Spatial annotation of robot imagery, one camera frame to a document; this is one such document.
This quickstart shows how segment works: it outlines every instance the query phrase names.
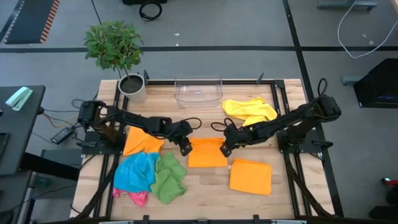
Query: crumpled cloth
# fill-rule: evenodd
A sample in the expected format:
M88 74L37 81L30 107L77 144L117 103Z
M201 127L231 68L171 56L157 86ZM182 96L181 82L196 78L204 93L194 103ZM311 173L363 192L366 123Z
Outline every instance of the crumpled cloth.
M123 192L127 192L127 191L113 188L112 195L115 198L119 198L120 194ZM127 192L127 194L129 196L129 198L139 207L143 207L148 201L148 192L146 192L146 191L142 191L139 193Z
M163 144L164 140L156 139L145 133L141 128L130 127L123 155L130 156L141 151L146 153L159 152Z
M229 116L243 119L243 126L260 121L271 121L278 116L272 106L261 97L246 102L226 100L222 103L222 107Z
M159 153L140 152L127 157L116 169L113 185L117 189L139 193L151 192L150 185L155 182L155 163Z
M156 181L150 188L160 202L166 205L185 193L186 188L181 181L186 173L174 154L168 152L156 162Z

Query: blue cloth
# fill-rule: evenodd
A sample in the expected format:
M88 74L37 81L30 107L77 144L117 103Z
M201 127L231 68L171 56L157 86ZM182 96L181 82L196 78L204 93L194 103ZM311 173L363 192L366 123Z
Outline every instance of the blue cloth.
M151 192L150 185L155 182L155 164L159 153L140 152L127 157L116 169L113 185L127 192Z

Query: floor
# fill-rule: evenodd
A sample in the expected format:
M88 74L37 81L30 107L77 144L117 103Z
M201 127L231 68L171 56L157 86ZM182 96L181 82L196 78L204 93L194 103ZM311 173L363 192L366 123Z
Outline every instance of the floor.
M145 47L175 46L282 46L279 50L192 50L145 52L135 72L146 69L155 78L174 78L176 74L202 75L219 73L223 78L302 78L303 68L293 48L285 14L279 0L169 0L163 14L152 22L140 20L139 6L125 6L121 0L94 0L99 18L133 22ZM360 108L352 87L343 86L343 75L365 75L385 58L395 58L392 47L359 59L350 58L339 48L336 28L345 13L341 10L319 10L318 0L289 0L290 10L303 51L310 84L314 92L319 79L329 82L327 94L335 97L343 114L333 123L323 125L326 139L335 145L330 149L331 163L346 217L368 218L375 205L384 205L386 189L382 177L398 178L395 135L398 120L391 109ZM376 46L385 38L398 19L390 1L379 0L371 12L351 12L341 27L341 39L348 46ZM0 27L8 20L17 0L0 2ZM85 60L85 53L72 48L83 47L85 31L98 24L90 0L61 0L50 35L44 44L0 44L0 85L45 85L42 106L50 110L74 110L71 100L90 100L100 80L117 79L111 70L95 67L94 60ZM395 30L386 46L398 46ZM66 48L56 52L54 48ZM13 53L13 49L41 53ZM56 118L70 119L75 113L49 113ZM57 130L39 116L34 132L45 139ZM55 146L32 136L28 151L40 154L42 149L76 148L72 139ZM40 222L68 218L71 199L43 200L34 210ZM57 207L49 215L50 208Z

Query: white pot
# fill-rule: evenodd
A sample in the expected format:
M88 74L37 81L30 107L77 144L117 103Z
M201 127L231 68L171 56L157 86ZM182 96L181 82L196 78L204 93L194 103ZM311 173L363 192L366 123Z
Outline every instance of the white pot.
M131 103L142 103L142 102L144 102L145 99L147 98L147 92L146 92L146 89L145 89L145 80L144 80L144 78L142 76L138 75L138 74L135 74L135 73L129 74L129 76L130 77L139 77L142 80L141 88L138 91L136 91L135 93L125 93L125 92L123 92L122 89L121 89L121 84L122 84L123 80L127 79L127 75L125 75L119 81L119 84L118 84L119 91L121 93L123 93L127 98L129 98L129 101Z

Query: green leaves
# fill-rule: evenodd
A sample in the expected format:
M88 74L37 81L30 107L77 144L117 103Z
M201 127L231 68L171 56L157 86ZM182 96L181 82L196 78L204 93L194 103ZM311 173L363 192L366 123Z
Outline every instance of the green leaves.
M141 37L132 24L124 21L106 21L103 25L90 26L86 32L85 58L96 58L95 65L102 69L131 69L141 62L142 50L136 45Z

